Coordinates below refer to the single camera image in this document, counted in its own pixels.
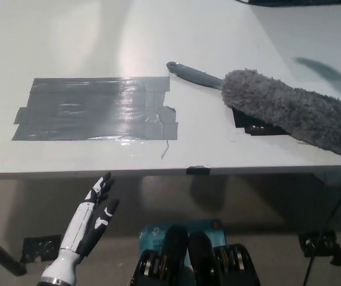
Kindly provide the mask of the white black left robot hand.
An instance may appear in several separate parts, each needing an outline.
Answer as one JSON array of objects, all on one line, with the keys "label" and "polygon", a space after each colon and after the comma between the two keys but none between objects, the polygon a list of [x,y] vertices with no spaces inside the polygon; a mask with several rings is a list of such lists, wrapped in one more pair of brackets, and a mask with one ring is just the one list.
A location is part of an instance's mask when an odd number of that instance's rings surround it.
[{"label": "white black left robot hand", "polygon": [[76,253],[80,257],[90,254],[103,236],[119,205],[118,199],[110,201],[102,213],[93,217],[93,212],[108,198],[114,180],[108,172],[91,187],[85,199],[78,205],[62,240],[60,249]]}]

